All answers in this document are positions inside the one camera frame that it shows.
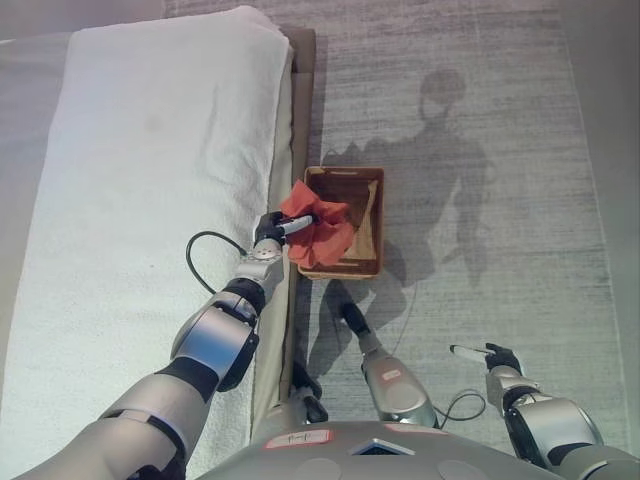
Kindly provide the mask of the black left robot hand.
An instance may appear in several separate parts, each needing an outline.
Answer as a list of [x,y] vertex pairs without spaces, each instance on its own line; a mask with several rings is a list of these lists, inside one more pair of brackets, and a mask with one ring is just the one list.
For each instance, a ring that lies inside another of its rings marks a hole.
[[287,237],[311,226],[316,221],[313,214],[288,217],[281,211],[262,215],[254,230],[254,245],[263,240],[273,240],[280,245],[286,243]]

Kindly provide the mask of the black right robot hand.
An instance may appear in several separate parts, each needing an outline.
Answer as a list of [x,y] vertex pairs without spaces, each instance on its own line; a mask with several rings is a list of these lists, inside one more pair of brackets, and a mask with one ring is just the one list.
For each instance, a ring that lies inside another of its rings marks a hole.
[[515,353],[509,348],[494,343],[486,343],[483,347],[452,344],[449,346],[449,351],[458,357],[483,363],[488,370],[498,366],[507,366],[518,374],[522,373],[520,362]]

